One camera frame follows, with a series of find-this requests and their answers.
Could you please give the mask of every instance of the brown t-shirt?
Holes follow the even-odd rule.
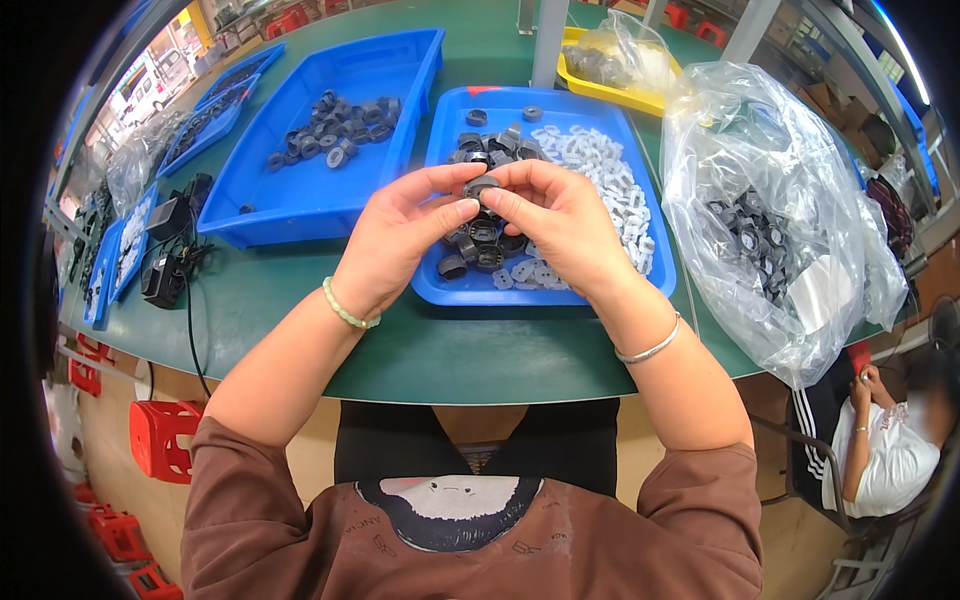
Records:
[[[756,457],[667,451],[636,513],[552,479],[341,484],[304,511],[282,448],[204,418],[182,554],[186,598],[755,598]]]

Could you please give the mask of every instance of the green workbench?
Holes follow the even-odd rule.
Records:
[[[286,53],[261,77],[233,130],[158,182],[160,198],[182,189],[198,171],[214,177],[260,107],[300,61],[323,48],[357,38],[425,27],[443,27],[444,69],[437,74],[430,105],[463,85],[528,85],[534,37],[516,31],[516,0],[399,0],[324,19],[281,40]],[[606,9],[570,4],[567,24],[596,27]],[[660,27],[677,62],[717,60],[720,50],[697,37]],[[190,107],[216,79],[190,89],[178,104]],[[627,110],[647,169],[660,192],[660,120]],[[410,160],[423,164],[432,114],[420,122]],[[238,251],[214,238],[193,292],[194,335],[204,372],[223,378],[308,293],[331,275],[346,239],[281,244]],[[695,325],[707,348],[732,377],[760,369],[724,333],[695,289],[688,288],[682,261],[671,302]],[[187,339],[185,295],[173,310],[144,301],[131,284],[108,308],[107,327],[83,324],[83,296],[76,283],[65,293],[60,318],[74,329],[134,356],[182,371],[194,371]],[[878,332],[860,326],[852,340]],[[588,307],[443,307],[407,289],[383,316],[382,325],[360,342],[326,388],[327,396],[406,403],[509,404],[620,396],[636,391],[613,356],[603,327]]]

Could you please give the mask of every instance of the fingernail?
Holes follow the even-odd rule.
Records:
[[[500,201],[502,190],[499,187],[488,187],[480,191],[480,198],[483,204],[496,210],[496,204]]]
[[[480,203],[473,198],[464,198],[457,201],[457,214],[461,219],[469,219],[480,210]]]

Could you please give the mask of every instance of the red sticker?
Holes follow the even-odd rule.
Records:
[[[500,89],[499,85],[468,85],[467,91],[470,93],[470,96],[476,96],[482,91],[487,91],[488,89]]]

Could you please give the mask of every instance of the yellow plastic tray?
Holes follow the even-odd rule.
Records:
[[[579,27],[564,27],[563,46],[577,43],[585,31],[586,29]],[[673,55],[670,55],[670,68],[675,75],[680,76],[681,69],[677,61],[673,58]],[[557,59],[557,73],[566,80],[566,85],[570,88],[570,91],[575,94],[589,96],[590,98],[599,98],[600,100],[606,100],[607,102],[619,104],[624,107],[636,108],[637,110],[649,112],[658,117],[663,116],[663,96],[661,94],[613,89],[605,85],[584,81],[566,71],[566,59],[563,53],[561,53]]]

